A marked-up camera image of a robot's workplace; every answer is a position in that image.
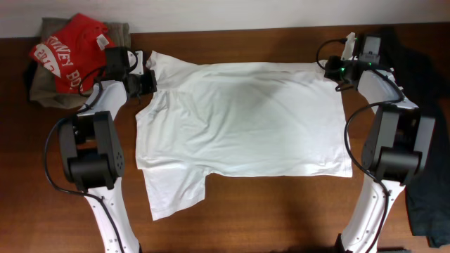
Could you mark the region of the white t-shirt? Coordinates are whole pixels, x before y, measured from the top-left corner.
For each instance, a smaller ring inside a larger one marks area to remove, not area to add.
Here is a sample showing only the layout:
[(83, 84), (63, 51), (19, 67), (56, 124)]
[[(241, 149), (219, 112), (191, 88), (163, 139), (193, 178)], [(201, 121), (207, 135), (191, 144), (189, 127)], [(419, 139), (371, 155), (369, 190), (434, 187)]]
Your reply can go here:
[(136, 115), (152, 217), (204, 200), (210, 174), (352, 175), (345, 112), (315, 63), (196, 65), (152, 52), (157, 91)]

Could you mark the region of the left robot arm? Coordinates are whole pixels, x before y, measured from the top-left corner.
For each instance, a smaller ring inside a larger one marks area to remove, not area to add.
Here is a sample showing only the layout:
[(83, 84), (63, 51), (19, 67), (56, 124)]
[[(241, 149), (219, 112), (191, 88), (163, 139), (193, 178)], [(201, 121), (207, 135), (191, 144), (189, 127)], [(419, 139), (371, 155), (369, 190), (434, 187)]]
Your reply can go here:
[(126, 81), (102, 80), (76, 115), (58, 126), (63, 171), (94, 213), (104, 250), (141, 252), (131, 228), (122, 195), (124, 153), (114, 119), (132, 97), (157, 90), (155, 73), (130, 74)]

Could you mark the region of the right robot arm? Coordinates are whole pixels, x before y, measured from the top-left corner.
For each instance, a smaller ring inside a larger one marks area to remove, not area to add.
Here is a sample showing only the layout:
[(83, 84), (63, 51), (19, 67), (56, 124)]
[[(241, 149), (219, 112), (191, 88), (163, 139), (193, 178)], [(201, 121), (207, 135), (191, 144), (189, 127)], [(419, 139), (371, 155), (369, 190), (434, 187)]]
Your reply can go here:
[(392, 205), (425, 168), (435, 119), (424, 115), (402, 91), (409, 76), (402, 60), (376, 64), (360, 58), (331, 56), (323, 68), (326, 77), (353, 86), (368, 101), (349, 117), (349, 123), (366, 110), (375, 111), (361, 159), (351, 159), (364, 173), (362, 190), (333, 250), (377, 252)]

